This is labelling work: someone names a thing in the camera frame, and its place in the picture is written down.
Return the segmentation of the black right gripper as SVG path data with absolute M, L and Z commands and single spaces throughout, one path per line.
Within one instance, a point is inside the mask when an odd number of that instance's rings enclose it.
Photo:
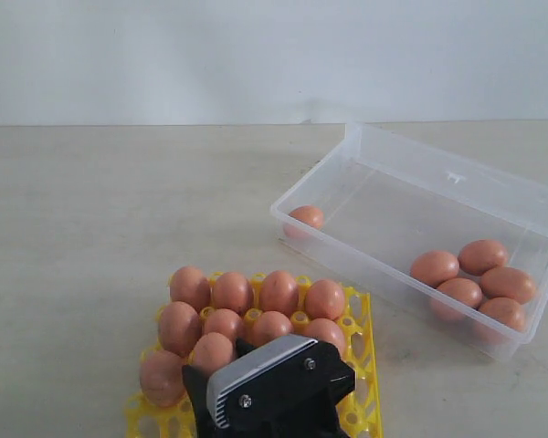
M 241 359 L 257 347 L 236 338 Z M 285 360 L 242 379 L 231 390 L 191 365 L 182 377 L 198 438 L 344 437 L 336 405 L 354 391 L 355 375 L 342 360 Z

